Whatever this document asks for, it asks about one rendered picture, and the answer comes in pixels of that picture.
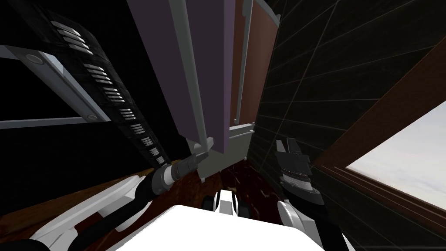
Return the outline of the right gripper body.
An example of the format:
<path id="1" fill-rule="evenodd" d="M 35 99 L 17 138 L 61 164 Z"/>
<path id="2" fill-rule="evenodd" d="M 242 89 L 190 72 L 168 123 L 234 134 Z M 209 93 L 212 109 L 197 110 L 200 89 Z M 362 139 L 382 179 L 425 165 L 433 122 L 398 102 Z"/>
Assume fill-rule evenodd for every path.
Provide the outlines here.
<path id="1" fill-rule="evenodd" d="M 290 152 L 275 152 L 281 169 L 293 173 L 311 173 L 309 156 Z"/>

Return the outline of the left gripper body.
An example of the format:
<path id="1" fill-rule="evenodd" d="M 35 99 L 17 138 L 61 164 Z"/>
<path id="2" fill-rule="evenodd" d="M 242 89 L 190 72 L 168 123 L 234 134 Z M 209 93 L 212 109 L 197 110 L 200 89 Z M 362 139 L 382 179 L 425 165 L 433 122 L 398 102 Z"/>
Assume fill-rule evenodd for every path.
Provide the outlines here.
<path id="1" fill-rule="evenodd" d="M 187 174 L 194 172 L 198 168 L 198 164 L 209 156 L 208 152 L 201 154 L 192 154 L 191 156 L 180 160 L 172 165 L 172 177 L 182 178 Z"/>

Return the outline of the grey cupboard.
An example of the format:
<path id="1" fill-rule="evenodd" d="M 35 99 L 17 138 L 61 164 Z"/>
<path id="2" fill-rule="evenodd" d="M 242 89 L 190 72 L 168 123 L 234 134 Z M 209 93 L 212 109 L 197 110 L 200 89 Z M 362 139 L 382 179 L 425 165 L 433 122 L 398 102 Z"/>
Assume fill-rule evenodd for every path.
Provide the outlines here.
<path id="1" fill-rule="evenodd" d="M 254 123 L 231 126 L 229 141 L 224 153 L 210 149 L 209 156 L 198 167 L 198 175 L 202 182 L 223 169 L 246 160 L 251 137 L 254 133 Z"/>

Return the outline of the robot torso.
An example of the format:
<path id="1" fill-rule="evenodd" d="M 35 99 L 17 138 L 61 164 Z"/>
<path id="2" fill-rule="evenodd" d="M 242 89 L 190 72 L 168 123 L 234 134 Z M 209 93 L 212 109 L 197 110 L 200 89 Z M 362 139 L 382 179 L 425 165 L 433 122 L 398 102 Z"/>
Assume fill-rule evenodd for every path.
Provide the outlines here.
<path id="1" fill-rule="evenodd" d="M 107 251 L 324 251 L 289 203 L 277 208 L 280 225 L 239 217 L 223 190 L 215 211 L 175 205 Z"/>

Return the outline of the brown cupboard door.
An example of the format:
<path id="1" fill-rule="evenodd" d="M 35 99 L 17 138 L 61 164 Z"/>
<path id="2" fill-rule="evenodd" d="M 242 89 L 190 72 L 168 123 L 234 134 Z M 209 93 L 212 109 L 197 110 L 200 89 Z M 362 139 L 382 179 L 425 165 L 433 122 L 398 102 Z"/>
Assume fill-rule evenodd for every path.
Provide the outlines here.
<path id="1" fill-rule="evenodd" d="M 234 119 L 237 111 L 245 22 L 242 8 L 243 0 L 236 0 L 230 126 L 236 126 Z M 253 123 L 256 120 L 279 25 L 280 14 L 274 13 L 265 0 L 253 0 L 239 125 Z"/>

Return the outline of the purple cupboard door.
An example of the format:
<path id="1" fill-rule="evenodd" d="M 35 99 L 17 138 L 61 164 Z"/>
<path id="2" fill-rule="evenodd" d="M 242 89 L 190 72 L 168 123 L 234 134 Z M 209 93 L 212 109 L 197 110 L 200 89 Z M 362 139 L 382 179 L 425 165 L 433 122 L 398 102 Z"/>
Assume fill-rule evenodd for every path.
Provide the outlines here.
<path id="1" fill-rule="evenodd" d="M 229 143 L 236 0 L 127 0 L 179 134 L 200 142 L 187 80 L 194 64 L 212 150 Z"/>

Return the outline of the black oven with silver buttons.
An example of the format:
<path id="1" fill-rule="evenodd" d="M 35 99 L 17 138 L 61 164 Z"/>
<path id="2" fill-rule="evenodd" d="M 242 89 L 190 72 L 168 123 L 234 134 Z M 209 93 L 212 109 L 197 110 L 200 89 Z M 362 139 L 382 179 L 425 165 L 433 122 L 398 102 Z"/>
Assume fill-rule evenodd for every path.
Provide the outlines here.
<path id="1" fill-rule="evenodd" d="M 126 0 L 29 0 L 92 33 L 171 161 L 190 155 Z M 74 117 L 19 61 L 0 59 L 0 119 Z M 112 122 L 0 129 L 0 216 L 150 168 Z"/>

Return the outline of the window with brown frame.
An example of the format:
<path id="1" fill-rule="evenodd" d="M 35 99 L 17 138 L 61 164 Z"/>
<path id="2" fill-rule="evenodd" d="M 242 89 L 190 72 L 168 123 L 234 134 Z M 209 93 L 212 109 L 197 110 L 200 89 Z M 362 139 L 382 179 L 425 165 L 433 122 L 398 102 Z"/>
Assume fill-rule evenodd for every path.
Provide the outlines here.
<path id="1" fill-rule="evenodd" d="M 446 37 L 314 165 L 446 236 Z"/>

